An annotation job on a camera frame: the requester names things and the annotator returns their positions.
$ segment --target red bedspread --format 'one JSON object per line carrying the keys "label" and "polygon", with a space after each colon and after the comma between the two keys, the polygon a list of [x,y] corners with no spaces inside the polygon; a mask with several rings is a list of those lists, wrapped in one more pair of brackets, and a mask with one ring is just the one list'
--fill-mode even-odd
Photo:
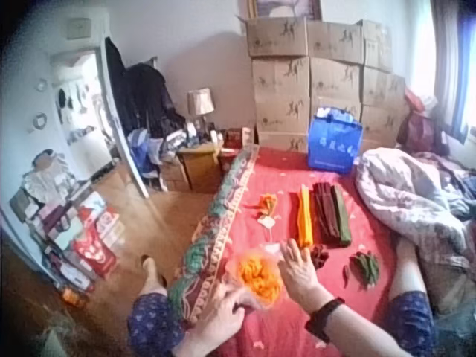
{"label": "red bedspread", "polygon": [[[193,316],[190,318],[192,322],[196,319],[197,314],[193,311],[200,311],[201,308],[197,309],[197,306],[206,303],[210,283],[213,284],[222,276],[226,261],[232,254],[259,244],[297,237],[297,192],[300,186],[305,184],[311,188],[315,182],[327,181],[342,189],[353,241],[348,248],[329,250],[330,258],[318,271],[318,279],[335,296],[345,299],[347,305],[359,314],[377,323],[381,322],[387,305],[387,291],[393,276],[395,257],[390,246],[389,229],[378,222],[364,206],[354,187],[353,176],[311,170],[307,166],[306,155],[296,152],[260,148],[254,158],[254,166],[248,164],[251,175],[241,199],[240,195],[233,197],[236,209],[229,213],[227,219],[219,221],[218,235],[226,237],[225,227],[229,227],[226,243],[215,244],[213,253],[211,250],[206,253],[199,273],[201,283],[190,278],[192,283],[185,289],[185,297],[182,298],[184,317]],[[256,206],[264,193],[274,193],[278,197],[276,225],[271,233],[257,222]],[[319,242],[316,225],[314,232],[315,242]],[[363,288],[354,274],[351,274],[349,284],[344,288],[343,267],[348,264],[349,256],[359,249],[371,250],[380,262],[379,282],[370,290]],[[179,288],[187,284],[186,276],[184,274],[176,284]],[[224,343],[217,352],[220,356],[339,356],[334,346],[325,347],[304,329],[307,320],[308,317],[300,307],[286,296],[268,311],[247,314],[239,333]]]}

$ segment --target black wristwatch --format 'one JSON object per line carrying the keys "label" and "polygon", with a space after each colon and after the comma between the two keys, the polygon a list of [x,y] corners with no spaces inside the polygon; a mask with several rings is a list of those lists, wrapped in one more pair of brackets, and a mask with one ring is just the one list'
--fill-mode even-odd
{"label": "black wristwatch", "polygon": [[324,332],[326,327],[327,318],[332,312],[340,305],[345,303],[344,299],[337,297],[329,303],[322,306],[318,311],[314,311],[311,314],[311,318],[306,322],[306,329],[317,338],[328,344],[330,342],[329,337]]}

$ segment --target blue shopping bag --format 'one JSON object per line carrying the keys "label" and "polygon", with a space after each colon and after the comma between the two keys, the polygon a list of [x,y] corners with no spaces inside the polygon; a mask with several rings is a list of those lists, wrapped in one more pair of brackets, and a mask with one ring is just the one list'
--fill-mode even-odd
{"label": "blue shopping bag", "polygon": [[362,125],[341,109],[319,108],[309,128],[308,165],[315,169],[348,173],[358,155]]}

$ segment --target right hand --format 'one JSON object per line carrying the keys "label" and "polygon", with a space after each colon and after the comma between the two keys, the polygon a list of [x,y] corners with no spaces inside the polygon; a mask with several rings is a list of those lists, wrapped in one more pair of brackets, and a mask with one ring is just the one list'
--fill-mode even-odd
{"label": "right hand", "polygon": [[309,248],[301,253],[294,239],[280,244],[284,260],[277,265],[289,297],[307,313],[320,309],[332,295],[319,283]]}

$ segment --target picture frame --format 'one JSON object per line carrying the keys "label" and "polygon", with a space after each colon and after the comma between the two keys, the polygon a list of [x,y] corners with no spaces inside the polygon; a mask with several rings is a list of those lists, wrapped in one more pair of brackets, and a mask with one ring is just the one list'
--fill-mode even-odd
{"label": "picture frame", "polygon": [[296,16],[321,20],[321,0],[248,0],[248,15],[250,19]]}

